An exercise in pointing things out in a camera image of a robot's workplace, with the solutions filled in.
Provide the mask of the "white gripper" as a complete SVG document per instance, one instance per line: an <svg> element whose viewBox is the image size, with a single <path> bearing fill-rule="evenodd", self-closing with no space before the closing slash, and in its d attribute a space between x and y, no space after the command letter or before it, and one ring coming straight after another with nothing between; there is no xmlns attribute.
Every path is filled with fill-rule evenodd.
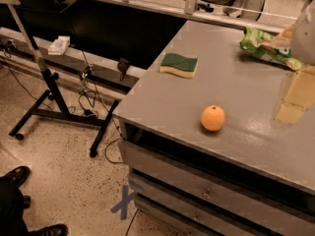
<svg viewBox="0 0 315 236"><path fill-rule="evenodd" d="M284 77L275 119L286 125L295 124L315 104L315 0L307 0L295 23L263 46L288 48L293 58L312 65Z"/></svg>

